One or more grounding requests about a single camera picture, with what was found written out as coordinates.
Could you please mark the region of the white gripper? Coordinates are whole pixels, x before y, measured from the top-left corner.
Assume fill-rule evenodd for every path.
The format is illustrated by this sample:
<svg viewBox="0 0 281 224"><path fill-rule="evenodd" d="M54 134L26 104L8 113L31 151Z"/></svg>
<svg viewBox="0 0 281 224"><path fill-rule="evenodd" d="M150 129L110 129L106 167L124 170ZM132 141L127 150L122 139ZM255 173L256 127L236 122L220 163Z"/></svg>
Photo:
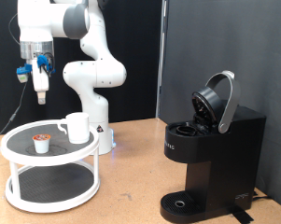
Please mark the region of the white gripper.
<svg viewBox="0 0 281 224"><path fill-rule="evenodd" d="M38 91L37 98L40 105L46 103L46 93L49 89L49 77L43 68L39 67L36 63L32 65L33 83L35 91Z"/></svg>

